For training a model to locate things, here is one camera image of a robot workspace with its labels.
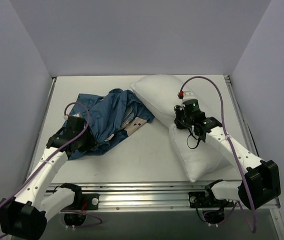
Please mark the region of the white pillow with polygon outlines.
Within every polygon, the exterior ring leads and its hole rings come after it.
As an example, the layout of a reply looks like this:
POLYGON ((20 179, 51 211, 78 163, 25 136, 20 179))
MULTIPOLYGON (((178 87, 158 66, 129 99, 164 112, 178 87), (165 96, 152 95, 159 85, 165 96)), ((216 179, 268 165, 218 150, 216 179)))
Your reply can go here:
POLYGON ((145 76, 130 84, 139 100, 162 124, 168 127, 169 140, 188 180, 234 180, 237 174, 231 163, 207 143, 199 143, 177 94, 182 80, 174 75, 145 76))

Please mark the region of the blue cartoon print pillowcase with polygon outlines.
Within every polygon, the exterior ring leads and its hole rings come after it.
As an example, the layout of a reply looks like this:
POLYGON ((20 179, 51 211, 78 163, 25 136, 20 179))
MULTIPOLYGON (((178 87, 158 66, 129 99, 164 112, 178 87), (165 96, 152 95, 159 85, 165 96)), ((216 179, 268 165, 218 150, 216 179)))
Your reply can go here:
POLYGON ((151 111, 131 90, 115 88, 106 96, 80 93, 76 102, 69 114, 81 114, 88 121, 97 145, 89 150, 75 151, 70 160, 104 155, 154 120, 151 111))

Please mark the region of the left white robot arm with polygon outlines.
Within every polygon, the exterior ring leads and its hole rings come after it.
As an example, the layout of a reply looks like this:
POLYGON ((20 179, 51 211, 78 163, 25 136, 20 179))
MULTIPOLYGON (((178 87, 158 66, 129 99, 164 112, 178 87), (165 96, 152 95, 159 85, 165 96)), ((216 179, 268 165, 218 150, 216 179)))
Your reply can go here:
POLYGON ((85 118, 69 116, 66 125, 51 136, 44 152, 21 189, 0 202, 0 225, 3 233, 26 240, 38 240, 48 221, 63 209, 81 209, 82 189, 63 183, 55 193, 45 193, 60 168, 75 152, 95 146, 85 118))

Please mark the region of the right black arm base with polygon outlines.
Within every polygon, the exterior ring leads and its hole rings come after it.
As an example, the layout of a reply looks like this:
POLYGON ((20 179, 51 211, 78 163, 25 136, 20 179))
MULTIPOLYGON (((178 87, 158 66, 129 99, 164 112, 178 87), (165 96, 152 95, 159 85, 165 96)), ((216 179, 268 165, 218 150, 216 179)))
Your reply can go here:
POLYGON ((193 209, 198 208, 231 208, 234 206, 233 201, 217 200, 210 196, 206 191, 191 191, 188 193, 189 206, 193 209))

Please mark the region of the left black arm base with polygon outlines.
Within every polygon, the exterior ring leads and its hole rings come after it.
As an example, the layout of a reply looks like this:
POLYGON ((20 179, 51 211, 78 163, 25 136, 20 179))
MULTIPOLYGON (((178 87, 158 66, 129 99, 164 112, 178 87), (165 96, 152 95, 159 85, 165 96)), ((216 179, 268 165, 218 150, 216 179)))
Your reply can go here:
POLYGON ((80 210, 95 211, 99 208, 99 197, 97 193, 83 194, 81 197, 80 210))

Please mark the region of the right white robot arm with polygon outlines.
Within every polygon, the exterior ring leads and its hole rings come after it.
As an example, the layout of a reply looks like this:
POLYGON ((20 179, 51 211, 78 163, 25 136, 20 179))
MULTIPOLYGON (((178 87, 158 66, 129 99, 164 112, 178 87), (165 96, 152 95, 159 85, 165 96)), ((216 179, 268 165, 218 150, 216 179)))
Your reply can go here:
POLYGON ((240 173, 240 184, 227 184, 221 179, 211 183, 210 190, 204 193, 207 205, 213 207, 221 200, 233 200, 255 210, 281 194, 278 165, 246 149, 227 132, 223 119, 207 117, 201 111, 197 99, 183 101, 174 107, 174 112, 174 123, 178 129, 189 130, 198 142, 213 147, 240 173))

